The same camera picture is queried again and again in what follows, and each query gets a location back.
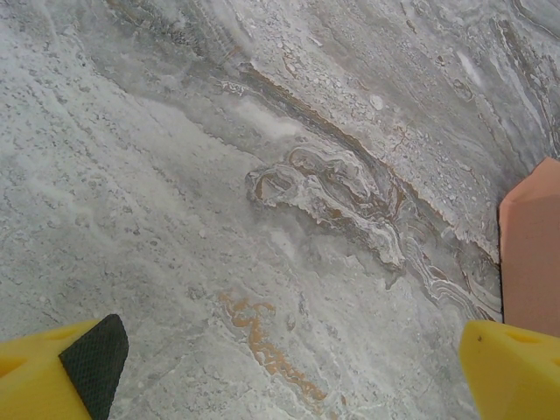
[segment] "gray marble surface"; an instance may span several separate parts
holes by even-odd
[[[113,419],[467,419],[553,0],[4,0],[0,340],[116,312]]]

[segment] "black rubber pad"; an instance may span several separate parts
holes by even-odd
[[[107,420],[129,354],[118,315],[108,315],[59,355],[92,420]]]

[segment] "rust-colored stain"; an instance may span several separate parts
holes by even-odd
[[[281,350],[266,341],[267,334],[262,327],[262,317],[266,312],[274,312],[275,307],[266,302],[250,304],[247,298],[234,301],[227,293],[220,294],[220,301],[225,305],[234,326],[248,328],[248,347],[256,361],[269,374],[279,374],[287,382],[296,385],[305,403],[317,414],[321,414],[323,408],[320,403],[326,398],[326,393],[305,379],[305,374],[295,369]]]

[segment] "yellow plastic part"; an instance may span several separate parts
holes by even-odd
[[[0,343],[0,418],[90,420],[59,354],[99,320]]]
[[[560,419],[560,339],[470,321],[459,357],[483,420]]]

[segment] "swirled marble pattern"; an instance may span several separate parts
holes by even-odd
[[[113,419],[466,419],[551,0],[0,5],[0,340],[122,315]]]

